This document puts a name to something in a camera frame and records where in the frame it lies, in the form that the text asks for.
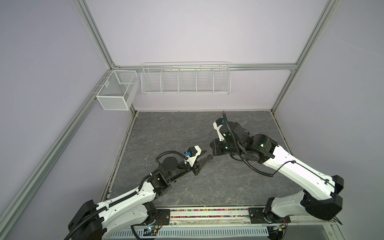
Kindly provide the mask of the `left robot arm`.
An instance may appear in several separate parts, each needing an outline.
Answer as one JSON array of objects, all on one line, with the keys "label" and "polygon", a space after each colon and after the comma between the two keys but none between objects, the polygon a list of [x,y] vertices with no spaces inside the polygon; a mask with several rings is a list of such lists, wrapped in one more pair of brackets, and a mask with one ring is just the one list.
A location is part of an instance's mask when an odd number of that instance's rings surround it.
[{"label": "left robot arm", "polygon": [[138,187],[104,202],[85,202],[68,225],[67,240],[105,240],[112,234],[135,225],[156,222],[158,210],[153,200],[163,196],[171,183],[189,172],[198,175],[213,159],[199,146],[185,153],[166,151],[155,158],[157,168],[144,176]]}]

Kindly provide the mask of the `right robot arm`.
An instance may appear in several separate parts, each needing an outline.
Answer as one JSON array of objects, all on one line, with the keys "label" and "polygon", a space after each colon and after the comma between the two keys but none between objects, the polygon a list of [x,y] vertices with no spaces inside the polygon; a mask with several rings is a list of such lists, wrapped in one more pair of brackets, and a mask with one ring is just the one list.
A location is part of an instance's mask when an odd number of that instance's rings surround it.
[{"label": "right robot arm", "polygon": [[213,127],[218,134],[210,144],[214,156],[229,155],[265,177],[281,173],[302,187],[297,194],[269,198],[260,220],[271,224],[291,215],[311,215],[329,221],[343,209],[342,177],[313,169],[264,134],[250,135],[239,123],[228,121],[226,113]]}]

